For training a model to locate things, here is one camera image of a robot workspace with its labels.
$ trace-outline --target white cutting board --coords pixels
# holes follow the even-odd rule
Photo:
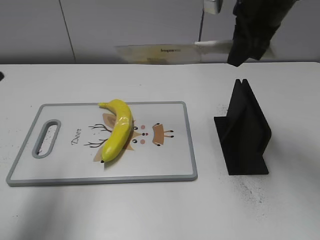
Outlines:
[[[41,106],[8,174],[8,184],[40,186],[195,180],[197,169],[185,103],[128,104],[134,118],[133,136],[121,156],[106,163],[100,163],[99,150],[103,144],[99,144],[113,129],[115,116],[110,111],[99,108],[96,103]],[[56,140],[52,141],[52,151],[38,158],[32,152],[42,128],[51,120],[61,123]]]

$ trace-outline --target black stand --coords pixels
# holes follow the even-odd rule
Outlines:
[[[2,79],[4,79],[5,75],[2,73],[2,71],[0,71],[0,82]]]
[[[226,116],[214,118],[229,175],[266,175],[271,129],[246,79],[235,81]]]

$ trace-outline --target white tabletop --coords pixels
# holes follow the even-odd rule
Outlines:
[[[0,65],[1,240],[320,239],[320,65]],[[263,176],[229,176],[214,116],[247,78],[272,130]],[[192,182],[9,187],[40,105],[184,101]]]

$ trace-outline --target cutting board handle hole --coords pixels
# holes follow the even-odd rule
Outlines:
[[[57,119],[51,119],[44,123],[32,150],[34,158],[42,159],[51,153],[60,127],[61,122]]]

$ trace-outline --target banana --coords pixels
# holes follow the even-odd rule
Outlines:
[[[115,159],[124,145],[133,129],[133,117],[129,106],[122,100],[115,99],[110,102],[101,102],[100,108],[109,109],[116,115],[116,122],[109,139],[102,148],[102,163]]]

